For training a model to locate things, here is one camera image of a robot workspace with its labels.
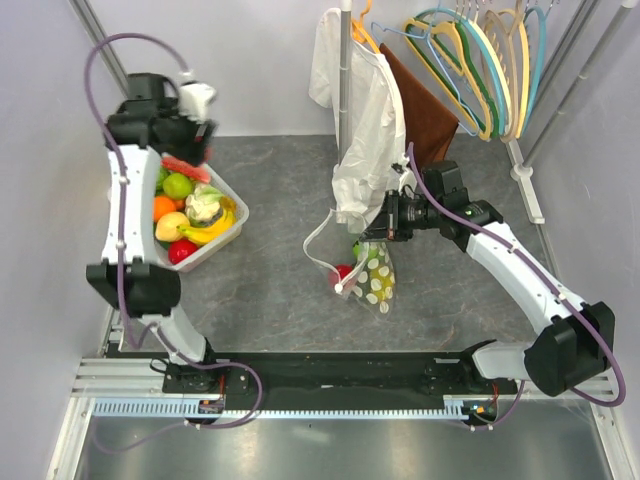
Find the round green watermelon toy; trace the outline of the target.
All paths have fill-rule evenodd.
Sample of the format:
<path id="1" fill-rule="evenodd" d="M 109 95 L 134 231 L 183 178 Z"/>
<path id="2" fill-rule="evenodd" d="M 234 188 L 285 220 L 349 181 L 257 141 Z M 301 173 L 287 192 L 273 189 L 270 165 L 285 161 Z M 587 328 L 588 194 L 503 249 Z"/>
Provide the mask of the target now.
<path id="1" fill-rule="evenodd" d="M 357 261 L 371 259 L 375 256 L 375 252 L 371 249 L 368 243 L 355 242 L 352 251 Z"/>

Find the watermelon slice toy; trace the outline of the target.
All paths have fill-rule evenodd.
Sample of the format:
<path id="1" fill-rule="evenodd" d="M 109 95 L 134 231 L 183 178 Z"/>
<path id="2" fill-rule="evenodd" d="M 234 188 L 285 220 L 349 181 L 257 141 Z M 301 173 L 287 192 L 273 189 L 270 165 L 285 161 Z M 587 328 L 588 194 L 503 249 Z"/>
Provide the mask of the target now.
<path id="1" fill-rule="evenodd" d="M 161 165 L 171 172 L 181 173 L 200 183 L 209 183 L 211 175 L 204 165 L 193 166 L 172 156 L 163 156 Z"/>

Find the clear spotted zip top bag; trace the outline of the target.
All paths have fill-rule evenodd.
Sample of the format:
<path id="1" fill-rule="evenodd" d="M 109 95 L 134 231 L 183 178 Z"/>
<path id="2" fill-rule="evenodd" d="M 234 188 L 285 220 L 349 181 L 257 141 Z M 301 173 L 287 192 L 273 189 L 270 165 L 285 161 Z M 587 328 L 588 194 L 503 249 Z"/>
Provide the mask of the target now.
<path id="1" fill-rule="evenodd" d="M 325 219 L 303 241 L 305 256 L 322 272 L 329 291 L 336 297 L 352 299 L 377 318 L 386 318 L 391 314 L 396 299 L 397 283 L 395 269 L 387 245 L 381 241 L 360 241 L 364 231 L 365 219 L 357 212 L 331 209 Z M 352 248 L 355 242 L 368 243 L 375 252 L 371 259 L 357 261 Z M 354 280 L 352 290 L 336 293 L 329 286 L 328 272 L 335 271 L 339 264 L 352 265 L 354 270 L 346 278 Z M 394 297 L 390 301 L 378 303 L 370 292 L 373 278 L 390 277 L 395 282 Z"/>

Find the red pomegranate toy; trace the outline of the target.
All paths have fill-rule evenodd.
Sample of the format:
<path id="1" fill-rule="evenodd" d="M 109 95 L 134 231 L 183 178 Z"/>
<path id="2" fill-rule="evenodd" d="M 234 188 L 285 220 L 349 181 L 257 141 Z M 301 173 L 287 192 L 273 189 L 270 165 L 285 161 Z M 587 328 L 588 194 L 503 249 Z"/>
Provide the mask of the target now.
<path id="1" fill-rule="evenodd" d="M 355 286 L 354 280 L 346 281 L 346 278 L 352 273 L 354 267 L 347 264 L 339 264 L 335 266 L 335 271 L 328 272 L 329 286 L 336 293 L 344 293 L 352 290 Z"/>

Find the yellow bell pepper toy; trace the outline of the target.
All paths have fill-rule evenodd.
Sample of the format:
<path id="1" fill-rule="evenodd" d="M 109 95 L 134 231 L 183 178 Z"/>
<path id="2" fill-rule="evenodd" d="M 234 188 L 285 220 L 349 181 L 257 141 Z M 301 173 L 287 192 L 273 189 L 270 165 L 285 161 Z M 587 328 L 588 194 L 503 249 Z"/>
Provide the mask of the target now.
<path id="1" fill-rule="evenodd" d="M 373 278 L 370 282 L 370 292 L 378 303 L 390 301 L 394 297 L 395 282 L 390 277 Z"/>

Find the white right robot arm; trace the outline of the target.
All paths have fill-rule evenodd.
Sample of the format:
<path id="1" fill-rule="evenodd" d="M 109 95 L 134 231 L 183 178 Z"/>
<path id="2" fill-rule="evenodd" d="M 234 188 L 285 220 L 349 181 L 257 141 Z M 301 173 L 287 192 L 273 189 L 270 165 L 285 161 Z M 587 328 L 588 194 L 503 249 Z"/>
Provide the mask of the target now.
<path id="1" fill-rule="evenodd" d="M 485 200 L 470 198 L 458 165 L 437 163 L 419 172 L 394 164 L 398 188 L 362 234 L 367 241 L 402 242 L 417 230 L 437 230 L 484 267 L 523 311 L 531 342 L 480 342 L 458 381 L 477 394 L 494 379 L 532 382 L 556 397 L 613 367 L 615 316 L 603 302 L 586 303 L 564 287 L 516 239 L 503 216 Z"/>

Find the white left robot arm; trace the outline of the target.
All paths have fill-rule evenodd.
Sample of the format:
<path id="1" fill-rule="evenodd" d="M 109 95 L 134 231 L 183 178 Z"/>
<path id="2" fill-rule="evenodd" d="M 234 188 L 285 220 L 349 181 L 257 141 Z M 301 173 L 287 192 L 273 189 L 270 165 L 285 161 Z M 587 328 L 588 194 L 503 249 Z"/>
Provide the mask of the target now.
<path id="1" fill-rule="evenodd" d="M 188 365 L 185 382 L 208 393 L 220 371 L 180 304 L 178 272 L 159 259 L 152 216 L 163 154 L 194 167 L 206 160 L 217 128 L 208 114 L 216 91 L 189 80 L 168 95 L 169 82 L 160 74 L 130 75 L 127 99 L 98 120 L 111 171 L 110 215 L 101 257 L 87 266 L 86 279 L 119 312 L 131 347 L 139 349 L 153 334 L 171 363 Z"/>

